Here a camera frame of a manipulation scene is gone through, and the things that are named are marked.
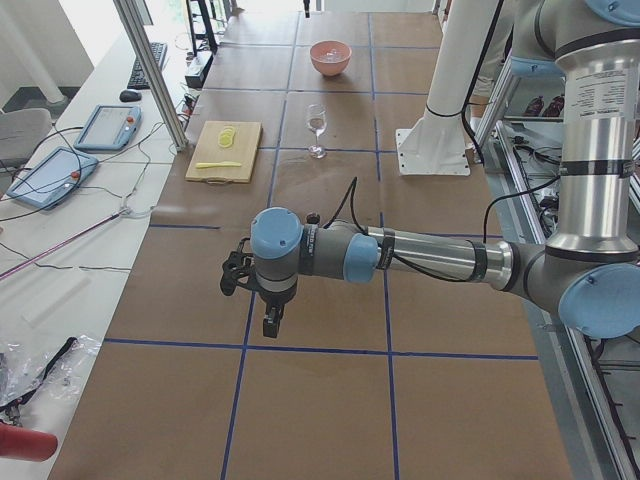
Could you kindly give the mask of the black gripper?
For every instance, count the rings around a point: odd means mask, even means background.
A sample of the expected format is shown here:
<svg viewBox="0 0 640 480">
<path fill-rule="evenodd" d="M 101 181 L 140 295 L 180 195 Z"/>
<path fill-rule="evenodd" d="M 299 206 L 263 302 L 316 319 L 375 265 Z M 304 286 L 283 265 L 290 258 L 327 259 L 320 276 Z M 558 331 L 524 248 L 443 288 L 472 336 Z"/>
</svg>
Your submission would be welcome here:
<svg viewBox="0 0 640 480">
<path fill-rule="evenodd" d="M 265 303 L 265 316 L 263 319 L 263 336 L 264 337 L 277 337 L 278 336 L 278 317 L 283 316 L 285 306 L 296 295 L 296 286 L 275 292 L 261 288 L 259 290 L 259 296 Z"/>
</svg>

